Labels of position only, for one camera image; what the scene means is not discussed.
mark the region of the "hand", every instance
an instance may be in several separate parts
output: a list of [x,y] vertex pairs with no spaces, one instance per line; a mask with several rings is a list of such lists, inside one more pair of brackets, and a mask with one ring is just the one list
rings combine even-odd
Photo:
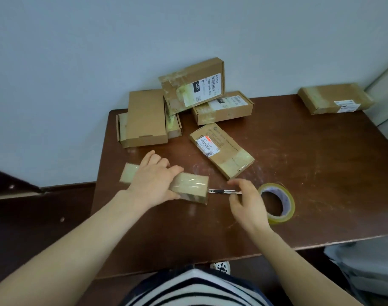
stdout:
[[180,195],[169,190],[170,183],[184,169],[181,166],[170,166],[166,158],[161,158],[154,150],[145,155],[140,167],[133,177],[127,192],[144,205],[147,210],[168,200],[178,200]]
[[229,196],[229,202],[233,216],[244,230],[250,235],[271,231],[265,204],[255,186],[245,179],[229,180],[228,184],[239,186],[242,191],[242,204],[235,193]]

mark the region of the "taped cardboard box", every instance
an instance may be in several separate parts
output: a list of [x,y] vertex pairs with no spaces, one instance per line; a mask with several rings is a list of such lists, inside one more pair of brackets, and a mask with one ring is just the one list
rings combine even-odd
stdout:
[[[137,164],[126,163],[120,182],[125,184],[131,183],[138,168],[139,165]],[[169,189],[178,193],[183,200],[206,205],[208,199],[208,179],[208,176],[182,172],[173,179]]]
[[169,139],[182,136],[181,121],[178,114],[171,116],[166,114],[166,129]]
[[162,89],[130,92],[129,110],[116,116],[116,128],[124,148],[167,143]]
[[197,125],[203,125],[252,114],[253,102],[240,91],[225,93],[221,98],[193,107]]
[[158,79],[164,91],[168,114],[185,111],[225,93],[224,62],[219,58],[186,67]]
[[216,123],[199,128],[190,134],[190,139],[228,180],[237,177],[255,161]]
[[298,95],[312,115],[363,111],[374,104],[356,83],[303,87]]

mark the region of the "dark floor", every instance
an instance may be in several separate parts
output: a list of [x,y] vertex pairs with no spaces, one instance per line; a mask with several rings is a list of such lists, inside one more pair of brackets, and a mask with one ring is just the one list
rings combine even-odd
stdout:
[[[89,216],[93,194],[91,186],[0,200],[0,281],[84,221]],[[339,269],[323,254],[323,248],[299,253],[341,287],[346,286]],[[272,267],[262,256],[230,263],[233,276],[255,283],[274,305],[291,305]],[[78,304],[117,305],[149,275],[95,280]]]

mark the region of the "person's right arm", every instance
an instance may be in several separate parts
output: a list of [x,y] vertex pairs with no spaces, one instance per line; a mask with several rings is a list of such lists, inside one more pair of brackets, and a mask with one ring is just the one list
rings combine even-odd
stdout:
[[230,180],[228,184],[237,185],[242,191],[242,204],[238,195],[231,194],[229,197],[233,216],[270,262],[293,305],[362,305],[316,270],[272,231],[262,197],[250,181],[236,179]]

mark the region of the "person's left arm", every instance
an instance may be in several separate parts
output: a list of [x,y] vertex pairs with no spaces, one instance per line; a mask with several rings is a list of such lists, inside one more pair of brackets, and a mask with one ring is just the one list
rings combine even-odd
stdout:
[[127,190],[0,283],[0,305],[74,305],[136,221],[179,198],[168,187],[183,168],[168,166],[154,150],[146,154]]

